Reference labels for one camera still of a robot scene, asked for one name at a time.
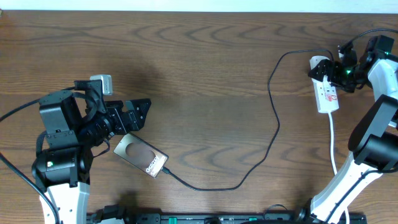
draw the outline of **white power strip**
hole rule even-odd
[[[318,63],[328,59],[325,56],[314,56],[310,60],[311,70],[315,68]],[[317,100],[317,107],[319,113],[331,113],[338,109],[338,100],[336,87],[331,86],[328,82],[328,77],[323,77],[323,82],[312,79],[313,88],[315,90],[315,99]]]

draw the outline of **white wall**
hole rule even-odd
[[[0,0],[28,10],[398,13],[398,0]]]

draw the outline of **wood grain tabletop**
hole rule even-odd
[[[264,157],[277,128],[267,81],[279,57],[291,50],[327,48],[337,58],[338,45],[377,27],[398,28],[398,16],[4,11],[0,114],[74,80],[110,74],[114,95],[105,100],[152,100],[146,125],[136,134],[169,156],[170,170],[197,187],[233,187]],[[355,43],[358,55],[371,36]],[[169,175],[152,179],[109,152],[91,168],[88,212],[115,203],[174,213],[302,206],[333,177],[328,116],[317,113],[307,77],[308,60],[319,54],[325,55],[288,55],[279,65],[271,82],[279,135],[266,161],[239,189],[195,192]],[[368,87],[353,94],[339,91],[338,97],[340,109],[333,118],[340,168],[349,136],[374,98]],[[37,105],[1,123],[0,151],[30,178],[35,140],[43,130]],[[121,138],[111,140],[111,149]],[[0,183],[0,223],[44,222],[39,196],[4,164]],[[371,224],[396,223],[396,188],[398,175],[384,175],[349,210],[365,213]]]

